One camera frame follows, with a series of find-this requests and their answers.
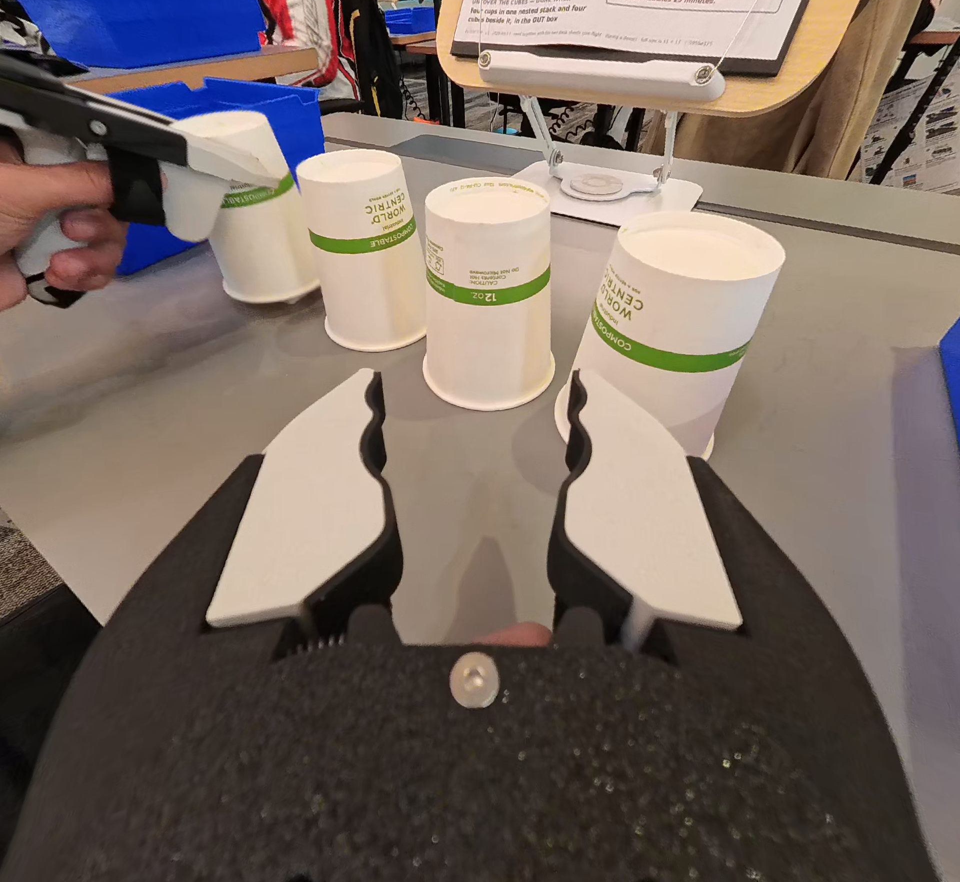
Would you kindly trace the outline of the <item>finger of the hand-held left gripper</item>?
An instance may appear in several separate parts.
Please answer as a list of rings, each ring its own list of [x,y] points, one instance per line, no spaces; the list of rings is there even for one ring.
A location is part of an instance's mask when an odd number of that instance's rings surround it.
[[[184,166],[226,182],[276,188],[291,169],[271,128],[204,135],[178,128],[186,145]]]

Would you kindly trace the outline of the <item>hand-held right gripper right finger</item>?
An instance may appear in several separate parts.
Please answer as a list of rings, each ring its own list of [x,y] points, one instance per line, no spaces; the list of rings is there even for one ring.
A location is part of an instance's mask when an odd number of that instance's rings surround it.
[[[554,629],[594,613],[602,640],[640,649],[655,623],[733,632],[743,618],[684,447],[591,369],[571,373],[568,475],[547,552]]]

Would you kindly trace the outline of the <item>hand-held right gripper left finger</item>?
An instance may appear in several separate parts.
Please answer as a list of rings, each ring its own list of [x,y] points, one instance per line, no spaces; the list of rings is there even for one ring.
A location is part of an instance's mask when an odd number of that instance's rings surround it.
[[[294,620],[346,636],[354,611],[389,608],[403,574],[381,374],[358,370],[262,454],[206,614],[212,628]]]

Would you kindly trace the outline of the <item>white paper cup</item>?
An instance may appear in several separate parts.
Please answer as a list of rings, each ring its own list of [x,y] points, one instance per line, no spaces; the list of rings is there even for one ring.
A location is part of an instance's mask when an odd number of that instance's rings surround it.
[[[204,117],[207,134],[258,156],[280,177],[274,188],[233,182],[209,243],[222,287],[250,304],[294,303],[319,289],[314,247],[299,189],[270,121],[254,111]]]
[[[665,212],[618,230],[572,368],[598,372],[689,456],[714,434],[786,261],[760,228]]]
[[[518,179],[450,182],[425,200],[428,387],[473,410],[516,408],[551,384],[551,212]]]
[[[296,179],[330,338],[361,352],[424,338],[425,258],[400,157],[334,151],[301,162]]]

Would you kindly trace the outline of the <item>person's left hand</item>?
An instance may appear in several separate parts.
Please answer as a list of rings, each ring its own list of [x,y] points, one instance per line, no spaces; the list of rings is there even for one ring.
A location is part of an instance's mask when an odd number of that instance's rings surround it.
[[[113,205],[106,163],[28,165],[17,136],[2,129],[1,310],[26,300],[27,284],[13,252],[51,213],[59,213],[61,231],[79,247],[54,253],[45,272],[47,283],[80,292],[104,288],[122,260],[129,227],[114,216]]]

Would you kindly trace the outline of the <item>person's right hand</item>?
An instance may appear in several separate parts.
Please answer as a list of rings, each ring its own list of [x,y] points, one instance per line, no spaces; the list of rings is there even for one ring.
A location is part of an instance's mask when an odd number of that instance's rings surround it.
[[[493,633],[474,639],[481,646],[507,648],[541,648],[549,645],[552,631],[536,622],[524,622],[510,625]]]

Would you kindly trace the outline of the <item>wooden-edged table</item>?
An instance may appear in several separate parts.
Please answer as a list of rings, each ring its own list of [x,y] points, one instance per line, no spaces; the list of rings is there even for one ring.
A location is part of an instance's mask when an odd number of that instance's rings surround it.
[[[224,58],[195,60],[135,70],[93,69],[66,78],[66,84],[109,96],[160,85],[184,83],[191,90],[200,88],[207,78],[258,82],[291,74],[315,72],[319,56],[315,48],[268,46],[258,52]]]

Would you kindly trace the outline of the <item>black jacket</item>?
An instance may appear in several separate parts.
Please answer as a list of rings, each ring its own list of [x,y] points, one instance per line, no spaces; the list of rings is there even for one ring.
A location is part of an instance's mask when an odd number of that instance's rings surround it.
[[[352,43],[363,113],[402,119],[401,72],[378,0],[341,0],[341,3],[346,34]]]

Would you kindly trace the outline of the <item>black tape strip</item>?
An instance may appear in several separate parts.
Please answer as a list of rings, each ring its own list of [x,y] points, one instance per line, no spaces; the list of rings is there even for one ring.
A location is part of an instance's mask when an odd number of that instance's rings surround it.
[[[418,135],[390,148],[403,157],[462,168],[521,170],[535,161],[531,150],[437,135]]]

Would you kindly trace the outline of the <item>wooden document stand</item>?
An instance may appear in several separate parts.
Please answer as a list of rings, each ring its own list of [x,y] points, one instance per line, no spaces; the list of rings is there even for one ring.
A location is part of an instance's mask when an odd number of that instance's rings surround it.
[[[463,88],[521,97],[543,162],[526,173],[552,196],[555,214],[621,225],[634,214],[689,211],[702,190],[670,181],[681,115],[750,118],[793,100],[834,58],[860,0],[809,0],[775,74],[734,72],[732,60],[638,58],[582,48],[504,49],[478,45],[476,57],[451,53],[463,0],[442,0],[438,56],[449,80]],[[553,146],[535,97],[630,106],[664,115],[665,149],[655,175],[621,175],[564,161]]]

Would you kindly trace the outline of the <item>printed poster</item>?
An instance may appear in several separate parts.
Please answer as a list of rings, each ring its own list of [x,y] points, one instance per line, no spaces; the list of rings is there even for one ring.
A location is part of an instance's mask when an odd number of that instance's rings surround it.
[[[861,179],[868,183],[905,126],[932,77],[882,96],[861,147]],[[955,69],[920,118],[913,139],[884,178],[883,186],[917,192],[959,191],[959,72]]]

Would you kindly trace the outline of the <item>tan coat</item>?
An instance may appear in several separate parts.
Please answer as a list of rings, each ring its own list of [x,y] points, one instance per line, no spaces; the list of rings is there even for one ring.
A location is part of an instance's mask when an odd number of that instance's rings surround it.
[[[834,58],[764,115],[681,115],[678,159],[844,180],[924,0],[860,0]]]

